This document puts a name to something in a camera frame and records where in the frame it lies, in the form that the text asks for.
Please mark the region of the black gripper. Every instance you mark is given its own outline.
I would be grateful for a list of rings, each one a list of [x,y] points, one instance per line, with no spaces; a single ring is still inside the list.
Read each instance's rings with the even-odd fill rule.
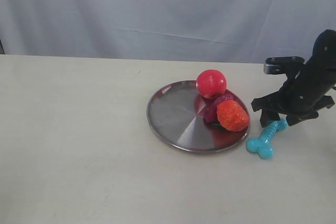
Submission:
[[[254,111],[262,110],[261,127],[280,121],[278,113],[286,114],[287,124],[294,126],[318,118],[318,110],[335,105],[333,98],[326,95],[334,85],[335,66],[307,63],[277,92],[253,99],[251,106]]]

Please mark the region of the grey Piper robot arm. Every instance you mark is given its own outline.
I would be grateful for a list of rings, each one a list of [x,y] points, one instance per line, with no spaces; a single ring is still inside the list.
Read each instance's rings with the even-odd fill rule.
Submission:
[[[261,111],[262,127],[278,121],[281,114],[290,126],[316,119],[319,110],[335,104],[327,95],[335,87],[335,31],[327,29],[317,37],[308,61],[297,56],[267,58],[264,73],[285,74],[287,80],[278,91],[253,99],[251,107]]]

